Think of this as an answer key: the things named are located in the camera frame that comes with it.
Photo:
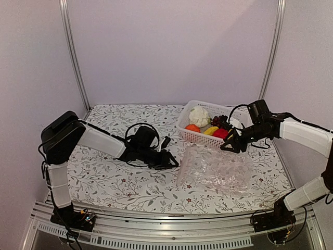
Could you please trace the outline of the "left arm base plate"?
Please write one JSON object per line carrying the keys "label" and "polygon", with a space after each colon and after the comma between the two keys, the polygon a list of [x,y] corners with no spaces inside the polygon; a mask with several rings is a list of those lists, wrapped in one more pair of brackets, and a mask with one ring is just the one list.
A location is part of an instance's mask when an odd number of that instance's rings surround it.
{"label": "left arm base plate", "polygon": [[88,212],[87,209],[75,211],[72,207],[60,208],[54,209],[50,221],[70,229],[92,232],[96,221],[96,214]]}

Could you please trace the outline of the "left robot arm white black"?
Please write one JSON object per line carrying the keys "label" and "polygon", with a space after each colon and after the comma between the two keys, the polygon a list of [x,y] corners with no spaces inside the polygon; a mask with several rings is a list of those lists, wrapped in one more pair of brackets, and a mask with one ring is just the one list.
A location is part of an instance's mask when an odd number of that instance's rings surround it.
{"label": "left robot arm white black", "polygon": [[41,133],[37,151],[42,155],[42,177],[49,189],[54,213],[66,226],[77,222],[69,191],[68,163],[79,147],[106,154],[115,160],[135,166],[164,170],[179,163],[166,147],[170,138],[161,138],[157,129],[139,122],[127,128],[124,136],[111,134],[67,111]]}

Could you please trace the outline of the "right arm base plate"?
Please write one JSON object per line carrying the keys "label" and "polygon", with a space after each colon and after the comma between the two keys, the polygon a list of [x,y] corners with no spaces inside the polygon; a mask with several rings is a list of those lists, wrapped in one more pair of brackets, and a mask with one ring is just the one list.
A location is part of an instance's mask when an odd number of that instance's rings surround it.
{"label": "right arm base plate", "polygon": [[275,208],[272,212],[258,210],[250,217],[250,224],[255,232],[276,229],[292,225],[295,222],[296,218],[293,211],[288,211],[284,208]]}

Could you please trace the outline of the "clear zip top bag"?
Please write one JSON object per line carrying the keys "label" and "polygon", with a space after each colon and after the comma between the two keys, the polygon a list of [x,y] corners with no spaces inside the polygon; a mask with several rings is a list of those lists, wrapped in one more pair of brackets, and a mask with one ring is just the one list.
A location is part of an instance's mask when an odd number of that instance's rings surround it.
{"label": "clear zip top bag", "polygon": [[253,164],[244,154],[192,145],[185,149],[177,185],[212,190],[231,196],[247,196]]}

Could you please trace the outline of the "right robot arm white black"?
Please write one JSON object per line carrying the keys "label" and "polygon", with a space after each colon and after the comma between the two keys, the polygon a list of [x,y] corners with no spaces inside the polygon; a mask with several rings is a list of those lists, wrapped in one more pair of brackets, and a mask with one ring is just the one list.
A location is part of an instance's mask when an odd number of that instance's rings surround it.
{"label": "right robot arm white black", "polygon": [[271,112],[263,99],[246,107],[252,125],[246,128],[232,127],[221,150],[240,153],[245,152],[252,142],[281,139],[304,146],[327,159],[326,167],[319,177],[278,199],[272,212],[252,218],[256,225],[269,222],[273,227],[280,227],[294,222],[293,212],[296,209],[332,193],[332,131],[296,118],[289,112]]}

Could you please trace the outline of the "red toy pepper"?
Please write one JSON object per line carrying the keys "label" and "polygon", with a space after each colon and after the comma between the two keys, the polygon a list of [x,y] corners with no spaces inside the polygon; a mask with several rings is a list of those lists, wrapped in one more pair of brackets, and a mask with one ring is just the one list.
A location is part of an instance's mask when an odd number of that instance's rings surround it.
{"label": "red toy pepper", "polygon": [[220,128],[213,133],[213,136],[220,139],[226,139],[228,136],[228,131]]}

